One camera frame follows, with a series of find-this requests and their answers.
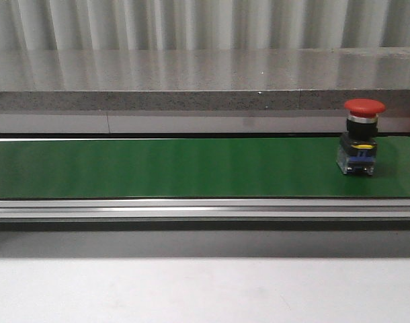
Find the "red mushroom push button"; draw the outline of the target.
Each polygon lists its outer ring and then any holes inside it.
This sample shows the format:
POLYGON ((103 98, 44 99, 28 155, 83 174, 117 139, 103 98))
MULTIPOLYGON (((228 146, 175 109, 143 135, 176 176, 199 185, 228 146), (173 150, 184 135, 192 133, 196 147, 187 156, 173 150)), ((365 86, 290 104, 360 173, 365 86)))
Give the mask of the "red mushroom push button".
POLYGON ((355 98, 344 103, 349 111, 346 132, 339 138, 337 165, 344 175, 373 175, 378 144, 378 115, 385 111, 385 105, 367 98, 355 98))

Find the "green conveyor belt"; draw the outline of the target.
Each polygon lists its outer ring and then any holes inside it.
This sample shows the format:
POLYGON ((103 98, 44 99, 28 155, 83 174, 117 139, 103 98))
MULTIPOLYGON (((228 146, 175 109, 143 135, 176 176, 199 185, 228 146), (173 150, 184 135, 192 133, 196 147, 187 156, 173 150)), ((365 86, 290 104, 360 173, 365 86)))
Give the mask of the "green conveyor belt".
POLYGON ((0 199, 410 197, 410 137, 378 138, 372 176, 335 137, 0 141, 0 199))

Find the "grey stone slab shelf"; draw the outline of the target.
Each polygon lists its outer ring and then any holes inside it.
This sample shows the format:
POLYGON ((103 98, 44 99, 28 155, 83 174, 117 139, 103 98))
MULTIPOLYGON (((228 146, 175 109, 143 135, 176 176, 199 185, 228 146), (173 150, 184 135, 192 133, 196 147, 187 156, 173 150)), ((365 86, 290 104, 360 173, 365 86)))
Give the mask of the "grey stone slab shelf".
POLYGON ((0 133, 410 133, 410 48, 0 51, 0 133))

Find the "white corrugated back panel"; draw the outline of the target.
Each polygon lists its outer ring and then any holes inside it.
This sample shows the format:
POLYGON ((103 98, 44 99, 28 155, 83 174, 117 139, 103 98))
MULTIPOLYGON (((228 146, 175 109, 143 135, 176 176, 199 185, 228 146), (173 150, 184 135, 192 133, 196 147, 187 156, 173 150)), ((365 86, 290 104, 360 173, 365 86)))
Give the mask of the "white corrugated back panel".
POLYGON ((0 50, 410 46, 410 1, 0 1, 0 50))

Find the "aluminium conveyor side rail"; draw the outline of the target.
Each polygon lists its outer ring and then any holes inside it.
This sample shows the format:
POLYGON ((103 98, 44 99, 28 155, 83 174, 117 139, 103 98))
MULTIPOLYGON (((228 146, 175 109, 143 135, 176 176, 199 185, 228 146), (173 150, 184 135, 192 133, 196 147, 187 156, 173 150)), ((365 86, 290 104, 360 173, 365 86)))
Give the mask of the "aluminium conveyor side rail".
POLYGON ((410 198, 0 200, 0 231, 410 230, 410 198))

